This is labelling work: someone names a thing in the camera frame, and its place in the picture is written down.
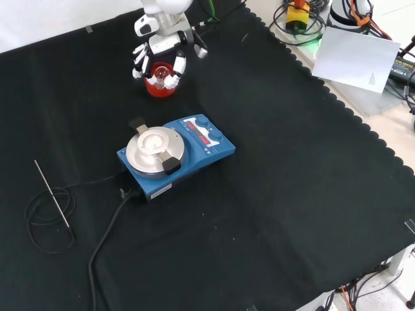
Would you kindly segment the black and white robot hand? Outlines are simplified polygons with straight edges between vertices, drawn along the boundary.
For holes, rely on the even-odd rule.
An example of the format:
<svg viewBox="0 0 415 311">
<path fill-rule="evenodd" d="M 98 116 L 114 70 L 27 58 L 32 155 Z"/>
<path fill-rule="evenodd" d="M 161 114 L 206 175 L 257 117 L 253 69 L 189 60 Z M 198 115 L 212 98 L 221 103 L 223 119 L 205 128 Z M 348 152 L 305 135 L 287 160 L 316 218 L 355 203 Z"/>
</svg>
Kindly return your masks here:
<svg viewBox="0 0 415 311">
<path fill-rule="evenodd" d="M 145 43 L 136 47 L 132 52 L 134 57 L 132 76 L 136 80 L 145 78 L 150 85 L 155 85 L 158 78 L 155 74 L 151 73 L 155 58 L 170 52 L 175 52 L 176 58 L 174 59 L 172 73 L 167 75 L 163 80 L 164 88 L 175 88 L 185 72 L 187 56 L 183 48 L 186 45 L 192 45 L 199 58 L 204 58 L 208 55 L 207 45 L 193 30 L 189 35 L 179 30 L 168 36 L 159 36 L 157 34 L 151 36 Z"/>
</svg>

